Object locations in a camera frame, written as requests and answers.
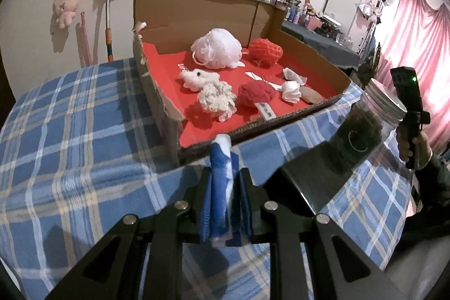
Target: stuffed animal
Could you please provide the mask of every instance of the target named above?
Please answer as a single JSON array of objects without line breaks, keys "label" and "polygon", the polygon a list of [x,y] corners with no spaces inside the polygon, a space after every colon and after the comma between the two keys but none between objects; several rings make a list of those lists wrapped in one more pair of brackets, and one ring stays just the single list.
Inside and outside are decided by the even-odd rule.
[{"label": "stuffed animal", "polygon": [[58,16],[56,22],[59,24],[60,29],[65,29],[72,24],[75,17],[75,11],[78,8],[80,0],[54,0],[54,11]]},{"label": "stuffed animal", "polygon": [[192,92],[200,91],[207,83],[219,83],[220,79],[219,74],[201,69],[183,70],[179,76],[184,80],[183,87]]}]

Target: cardboard box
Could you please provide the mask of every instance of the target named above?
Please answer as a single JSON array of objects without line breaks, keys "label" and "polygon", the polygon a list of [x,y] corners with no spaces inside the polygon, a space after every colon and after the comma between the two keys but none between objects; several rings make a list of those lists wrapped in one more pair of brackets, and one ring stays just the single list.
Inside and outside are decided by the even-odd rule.
[{"label": "cardboard box", "polygon": [[327,80],[335,96],[317,105],[277,117],[262,118],[229,132],[232,142],[239,143],[264,132],[298,120],[334,104],[350,84],[350,79],[322,58],[314,49],[281,31],[284,11],[255,0],[134,0],[134,20],[146,22],[141,39],[134,37],[134,58],[153,118],[168,152],[176,164],[185,164],[209,153],[211,141],[183,148],[179,137],[183,131],[183,113],[164,95],[152,78],[147,63],[142,64],[142,42],[152,43],[159,54],[190,50],[193,42],[213,28],[224,28],[237,38],[242,47],[250,40],[267,38],[280,45],[284,52]]}]

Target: handheld controller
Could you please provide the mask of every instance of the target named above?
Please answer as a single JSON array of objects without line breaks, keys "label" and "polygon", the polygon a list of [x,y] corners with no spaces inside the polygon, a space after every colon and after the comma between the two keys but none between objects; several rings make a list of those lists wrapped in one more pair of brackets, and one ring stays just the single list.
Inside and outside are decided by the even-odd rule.
[{"label": "handheld controller", "polygon": [[[414,137],[417,137],[422,130],[423,125],[430,123],[430,113],[424,111],[422,97],[420,95],[419,81],[414,68],[401,66],[391,69],[392,81],[394,82],[397,97],[406,107],[406,115],[400,122],[400,126],[404,126],[409,146],[412,148]],[[406,167],[410,170],[419,168],[419,146],[413,150],[413,156],[406,162]]]}]

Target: white cloth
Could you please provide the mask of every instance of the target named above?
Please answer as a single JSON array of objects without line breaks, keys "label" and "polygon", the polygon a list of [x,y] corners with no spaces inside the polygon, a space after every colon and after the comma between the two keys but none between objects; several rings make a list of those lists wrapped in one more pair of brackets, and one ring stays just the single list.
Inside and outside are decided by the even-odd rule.
[{"label": "white cloth", "polygon": [[300,101],[302,94],[300,93],[300,84],[295,80],[284,82],[281,86],[282,98],[289,103],[297,103]]}]

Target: metal jar lid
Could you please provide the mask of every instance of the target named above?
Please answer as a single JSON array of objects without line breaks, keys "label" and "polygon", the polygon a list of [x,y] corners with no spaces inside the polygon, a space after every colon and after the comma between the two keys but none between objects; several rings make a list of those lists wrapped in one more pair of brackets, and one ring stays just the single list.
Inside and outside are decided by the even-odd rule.
[{"label": "metal jar lid", "polygon": [[406,107],[383,84],[371,79],[365,92],[376,105],[377,112],[391,125],[397,125],[403,119]]}]

